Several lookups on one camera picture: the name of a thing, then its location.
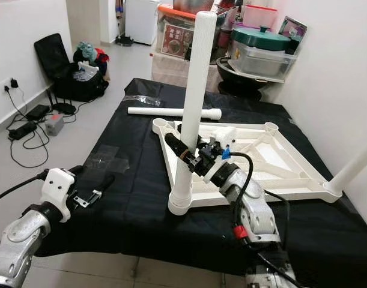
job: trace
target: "white wall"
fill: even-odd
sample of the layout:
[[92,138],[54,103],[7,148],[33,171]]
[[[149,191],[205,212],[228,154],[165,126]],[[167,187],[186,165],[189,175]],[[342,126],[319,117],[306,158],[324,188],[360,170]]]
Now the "white wall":
[[87,41],[95,46],[111,43],[118,35],[115,0],[67,0],[73,43]]
[[[0,81],[17,79],[26,100],[41,94],[50,82],[42,72],[34,42],[57,32],[70,57],[65,0],[0,1]],[[16,105],[23,105],[18,91],[11,93]],[[8,96],[0,90],[0,122],[13,113]]]
[[100,1],[67,0],[68,21],[73,43],[87,41],[95,45],[100,44]]
[[119,34],[115,0],[100,0],[100,41],[112,43]]
[[[335,174],[367,141],[367,0],[286,0],[289,15],[308,26],[284,85],[270,91]],[[367,222],[367,168],[345,189]]]

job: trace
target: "green pot lid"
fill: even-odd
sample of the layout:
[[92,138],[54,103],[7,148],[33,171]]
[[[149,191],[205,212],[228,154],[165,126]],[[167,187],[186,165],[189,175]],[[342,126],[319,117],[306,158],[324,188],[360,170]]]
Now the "green pot lid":
[[242,44],[259,49],[271,51],[286,50],[290,39],[281,34],[267,32],[267,27],[262,26],[261,30],[250,28],[235,28],[231,38]]

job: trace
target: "black table cloth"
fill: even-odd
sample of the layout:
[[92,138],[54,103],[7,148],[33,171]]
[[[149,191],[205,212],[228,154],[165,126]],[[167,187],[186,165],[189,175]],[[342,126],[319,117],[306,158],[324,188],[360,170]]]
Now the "black table cloth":
[[[155,117],[127,114],[129,106],[182,108],[185,89],[133,79],[125,92],[86,160],[77,190],[86,199],[105,174],[114,174],[115,182],[93,207],[78,209],[67,223],[54,227],[37,255],[124,253],[243,275],[253,259],[234,239],[229,208],[195,208],[181,217],[169,213],[171,188],[159,138],[151,131]],[[135,95],[153,98],[139,101]],[[214,107],[222,109],[220,122],[274,122],[311,165],[331,179],[282,106],[206,93],[203,109]],[[269,205],[282,233],[285,209],[279,202]],[[288,252],[303,284],[367,287],[367,226],[345,196],[333,204],[292,201]]]

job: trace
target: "vertical white pipe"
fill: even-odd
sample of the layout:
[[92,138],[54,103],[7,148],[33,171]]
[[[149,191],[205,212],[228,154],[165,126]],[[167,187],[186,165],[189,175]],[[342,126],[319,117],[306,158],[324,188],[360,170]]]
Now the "vertical white pipe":
[[347,184],[351,182],[366,165],[367,145],[363,147],[363,149],[358,152],[358,154],[356,154],[330,182],[325,182],[323,186],[333,194],[340,195]]
[[[195,153],[198,139],[216,20],[217,16],[212,12],[200,11],[196,14],[181,131],[181,141],[191,153]],[[192,174],[187,164],[178,160],[175,184],[169,195],[169,210],[175,215],[185,214],[190,208],[191,195]]]

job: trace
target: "black wire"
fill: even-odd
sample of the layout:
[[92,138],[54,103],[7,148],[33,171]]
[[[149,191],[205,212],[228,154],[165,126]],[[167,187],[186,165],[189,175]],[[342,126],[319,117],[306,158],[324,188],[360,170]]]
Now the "black wire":
[[16,186],[14,186],[14,187],[8,189],[7,191],[3,192],[2,194],[0,194],[0,199],[2,199],[4,196],[10,194],[12,191],[14,191],[14,190],[16,190],[16,189],[18,189],[18,188],[20,188],[20,187],[22,187],[22,186],[24,186],[24,185],[26,185],[28,183],[31,183],[32,181],[34,181],[36,179],[39,179],[38,178],[38,175],[35,176],[35,177],[32,177],[32,178],[30,178],[30,179],[28,179],[28,180],[26,180],[26,181],[24,181],[22,183],[20,183],[20,184],[17,184]]
[[75,116],[75,119],[72,120],[72,121],[68,121],[68,122],[65,122],[65,124],[68,124],[68,123],[74,123],[76,121],[76,114],[73,114]]
[[[22,116],[20,119],[16,119],[16,117],[18,116],[18,115],[15,115],[14,116],[14,118],[13,118],[13,120],[12,120],[12,122],[9,124],[9,126],[6,128],[8,131],[11,131],[9,128],[15,123],[15,122],[18,122],[18,121],[29,121],[29,119],[16,107],[16,105],[15,105],[15,103],[14,103],[14,101],[13,101],[13,99],[12,99],[12,97],[11,97],[11,94],[10,94],[10,92],[9,91],[6,91],[7,92],[7,94],[8,94],[8,96],[9,96],[9,98],[10,98],[10,100],[11,100],[11,103],[12,103],[12,105],[14,106],[14,108],[16,109],[16,111]],[[36,125],[37,125],[37,127],[39,127],[39,129],[43,132],[43,135],[46,137],[46,143],[44,142],[44,140],[43,140],[43,138],[40,136],[40,134],[39,134],[39,132],[36,132],[36,131],[33,131],[32,132],[32,137],[30,137],[29,139],[27,139],[27,140],[25,140],[24,142],[23,142],[23,144],[22,144],[22,146],[23,146],[23,148],[25,148],[25,149],[27,149],[27,150],[33,150],[33,149],[38,149],[38,148],[41,148],[41,147],[43,147],[43,149],[44,149],[44,151],[46,152],[46,159],[42,162],[42,163],[40,163],[40,164],[38,164],[38,165],[34,165],[34,166],[26,166],[26,165],[24,165],[24,164],[22,164],[22,163],[20,163],[19,161],[17,161],[15,158],[14,158],[14,155],[13,155],[13,142],[14,142],[14,139],[10,139],[10,141],[11,141],[11,144],[10,144],[10,156],[11,156],[11,159],[16,163],[16,164],[18,164],[20,167],[23,167],[23,168],[37,168],[37,167],[40,167],[40,166],[42,166],[44,163],[46,163],[47,162],[47,160],[49,159],[49,151],[47,150],[47,147],[46,147],[46,145],[50,142],[50,139],[49,139],[49,137],[47,136],[47,134],[46,134],[46,132],[43,130],[43,128],[39,125],[39,123],[43,123],[46,119],[45,119],[45,117],[46,116],[44,116],[41,120],[39,120],[39,121],[32,121],[32,122],[34,122]],[[28,141],[30,141],[30,140],[32,140],[34,137],[35,137],[35,135],[38,135],[38,137],[39,137],[39,139],[40,139],[40,142],[41,142],[41,145],[38,145],[38,146],[35,146],[35,147],[27,147],[26,146],[26,143],[28,142]]]
[[[247,154],[245,153],[241,153],[241,152],[231,152],[230,153],[231,156],[241,156],[241,157],[244,157],[248,160],[249,162],[249,173],[247,174],[247,178],[246,178],[246,182],[244,183],[242,189],[241,189],[241,192],[239,193],[236,201],[235,201],[235,207],[234,207],[234,224],[235,225],[239,225],[240,224],[240,220],[239,220],[239,215],[240,215],[240,204],[241,204],[241,200],[242,200],[242,197],[244,195],[244,192],[246,191],[246,188],[247,186],[249,185],[249,182],[251,180],[251,176],[253,174],[253,161],[252,159],[250,158],[250,156],[248,156]],[[281,196],[278,196],[276,194],[273,194],[271,192],[268,192],[268,191],[265,191],[267,194],[273,196],[273,197],[277,197],[278,199],[283,199],[284,202],[286,203],[286,206],[287,206],[287,209],[288,209],[288,216],[287,216],[287,221],[290,219],[290,204],[288,203],[288,201],[286,199],[284,199],[283,197]],[[284,238],[284,246],[287,245],[287,233],[288,233],[288,230],[287,230],[287,226],[286,226],[286,231],[285,231],[285,238]],[[277,272],[280,276],[282,276],[284,279],[286,279],[287,281],[289,281],[290,283],[292,283],[293,285],[295,285],[296,287],[298,288],[303,288],[303,286],[298,283],[295,279],[291,278],[289,275],[287,275],[286,273],[284,273],[283,271],[281,271],[277,266],[275,266],[274,264],[272,264],[269,260],[267,260],[261,253],[255,251],[251,246],[250,244],[248,244],[247,241],[245,241],[244,243],[251,251],[253,251],[257,256],[258,258],[268,267],[270,268],[271,270]]]
[[39,128],[42,130],[42,132],[43,132],[44,136],[46,136],[47,142],[46,142],[46,143],[43,143],[43,141],[42,141],[42,144],[41,144],[41,145],[38,145],[38,146],[35,146],[35,147],[27,147],[27,146],[26,146],[26,143],[27,143],[28,141],[30,141],[32,138],[34,138],[34,137],[35,137],[35,131],[33,131],[33,132],[32,132],[32,133],[33,133],[33,136],[32,136],[31,138],[29,138],[29,139],[27,139],[27,140],[25,140],[25,141],[23,142],[23,147],[24,147],[25,149],[27,149],[27,150],[37,149],[37,148],[43,147],[44,145],[47,145],[48,143],[50,143],[49,136],[47,136],[47,134],[44,132],[43,128],[42,128],[38,123],[37,123],[37,127],[39,127]]
[[92,99],[92,100],[91,100],[91,101],[89,101],[89,102],[85,102],[85,103],[82,103],[82,104],[78,105],[78,107],[77,107],[77,109],[75,110],[75,112],[74,112],[74,113],[72,113],[71,115],[68,115],[68,116],[63,116],[63,118],[67,118],[67,117],[74,116],[75,114],[77,114],[77,112],[79,112],[80,107],[82,107],[83,105],[89,104],[89,103],[91,103],[91,102],[93,102],[93,101],[95,101],[95,100],[96,100],[96,99]]
[[15,106],[15,103],[14,103],[14,101],[13,101],[13,98],[11,97],[11,94],[10,94],[10,92],[9,91],[6,91],[7,92],[7,94],[8,94],[8,96],[9,96],[9,98],[10,98],[10,100],[11,100],[11,103],[13,104],[13,106],[14,106],[14,108],[16,109],[16,111],[19,113],[19,114],[21,114],[24,118],[26,118],[27,119],[27,117]]
[[234,206],[234,224],[235,225],[239,225],[240,224],[239,215],[240,215],[240,207],[241,207],[242,197],[244,195],[244,192],[247,189],[247,186],[250,183],[251,176],[253,175],[254,165],[253,165],[253,160],[250,158],[250,156],[248,156],[245,153],[231,152],[230,155],[231,156],[241,156],[241,157],[244,157],[249,162],[249,173],[247,174],[247,178],[246,178],[246,181],[244,182],[244,185],[243,185],[243,187],[241,189],[241,192],[239,193],[237,199],[235,200],[235,206]]
[[27,103],[26,103],[26,100],[25,100],[25,91],[23,91],[20,87],[18,87],[19,91],[22,93],[22,100],[23,102],[25,103],[25,113],[27,113],[27,110],[28,110],[28,106],[27,106]]
[[289,201],[287,201],[285,198],[283,198],[280,195],[274,194],[272,192],[269,192],[267,190],[265,190],[265,193],[273,196],[275,198],[278,198],[279,200],[281,200],[282,202],[284,202],[285,206],[286,206],[286,222],[285,222],[285,232],[284,232],[284,240],[282,241],[282,247],[284,250],[287,250],[287,241],[289,238],[289,222],[290,222],[290,203]]
[[15,123],[15,122],[27,122],[27,120],[23,120],[23,119],[25,119],[26,117],[21,117],[20,119],[16,119],[16,117],[18,117],[19,116],[19,114],[17,114],[17,115],[15,115],[14,116],[14,118],[13,118],[13,120],[11,121],[11,123],[7,126],[7,128],[6,128],[6,130],[8,130],[8,131],[11,131],[10,130],[10,127]]
[[256,253],[258,258],[272,271],[277,272],[281,277],[289,281],[291,284],[295,285],[298,288],[304,288],[297,280],[293,279],[291,276],[284,273],[284,271],[280,270],[277,266],[272,264],[269,260],[267,260],[261,253]]

